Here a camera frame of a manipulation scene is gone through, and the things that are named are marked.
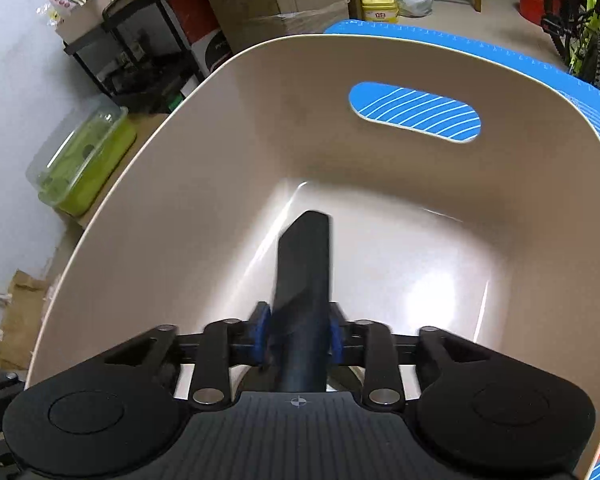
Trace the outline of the black remote control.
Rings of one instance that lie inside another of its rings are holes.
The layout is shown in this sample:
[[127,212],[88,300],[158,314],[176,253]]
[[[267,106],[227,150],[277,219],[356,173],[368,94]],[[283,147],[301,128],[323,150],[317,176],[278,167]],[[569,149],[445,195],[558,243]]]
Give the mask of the black remote control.
[[330,218],[308,210],[277,245],[270,352],[278,392],[326,390],[331,268]]

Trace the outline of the beige plastic storage bin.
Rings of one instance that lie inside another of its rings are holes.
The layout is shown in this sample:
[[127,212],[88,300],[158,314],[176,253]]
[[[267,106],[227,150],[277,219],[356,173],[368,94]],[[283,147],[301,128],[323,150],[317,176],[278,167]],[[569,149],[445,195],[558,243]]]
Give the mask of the beige plastic storage bin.
[[332,219],[332,299],[562,376],[600,456],[600,93],[483,53],[361,35],[234,56],[125,168],[46,313],[30,384],[159,324],[242,318],[274,294],[279,234]]

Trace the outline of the green lidded plastic container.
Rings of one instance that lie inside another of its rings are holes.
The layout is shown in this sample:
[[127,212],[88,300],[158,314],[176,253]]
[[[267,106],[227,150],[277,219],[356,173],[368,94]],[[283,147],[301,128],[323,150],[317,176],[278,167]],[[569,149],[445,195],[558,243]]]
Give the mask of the green lidded plastic container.
[[128,109],[96,96],[57,125],[33,156],[26,177],[42,203],[78,218],[135,140]]

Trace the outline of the blue silicone mat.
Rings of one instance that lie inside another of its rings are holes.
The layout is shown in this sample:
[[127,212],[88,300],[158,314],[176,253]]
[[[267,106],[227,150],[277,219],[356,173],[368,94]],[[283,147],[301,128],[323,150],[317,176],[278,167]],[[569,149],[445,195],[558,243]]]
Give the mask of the blue silicone mat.
[[[532,58],[532,56],[488,42],[410,25],[381,25],[359,20],[344,20],[329,26],[324,34],[362,35],[420,41],[469,53],[478,58],[485,58],[501,64],[541,81],[558,91],[580,110],[600,138],[600,90],[595,90],[585,82],[577,82],[576,78],[558,70],[554,65]],[[587,479],[600,479],[600,449],[596,452],[595,462]]]

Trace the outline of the black metal shelf rack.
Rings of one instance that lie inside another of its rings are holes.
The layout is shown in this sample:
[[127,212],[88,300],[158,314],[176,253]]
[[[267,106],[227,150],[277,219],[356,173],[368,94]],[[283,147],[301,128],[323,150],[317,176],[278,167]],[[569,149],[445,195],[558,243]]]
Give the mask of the black metal shelf rack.
[[[163,22],[170,49],[146,28],[123,28],[140,12],[154,8]],[[114,58],[93,70],[82,51],[102,40],[114,45]],[[168,114],[186,97],[186,90],[204,81],[204,73],[175,26],[163,0],[112,0],[102,10],[102,22],[82,37],[64,43],[73,58],[104,96],[135,114]]]

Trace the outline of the yellow oil jug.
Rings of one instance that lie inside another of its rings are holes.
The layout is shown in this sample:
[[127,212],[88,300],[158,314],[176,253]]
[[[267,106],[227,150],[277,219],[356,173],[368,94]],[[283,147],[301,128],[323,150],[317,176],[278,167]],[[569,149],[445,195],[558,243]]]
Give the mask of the yellow oil jug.
[[396,24],[399,6],[396,0],[361,0],[366,22]]

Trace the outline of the green black bicycle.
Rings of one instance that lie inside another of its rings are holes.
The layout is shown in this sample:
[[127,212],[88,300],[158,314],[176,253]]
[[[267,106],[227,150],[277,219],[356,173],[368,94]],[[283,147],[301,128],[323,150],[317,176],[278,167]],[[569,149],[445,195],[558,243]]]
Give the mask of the green black bicycle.
[[568,73],[600,90],[600,0],[544,0],[541,27]]

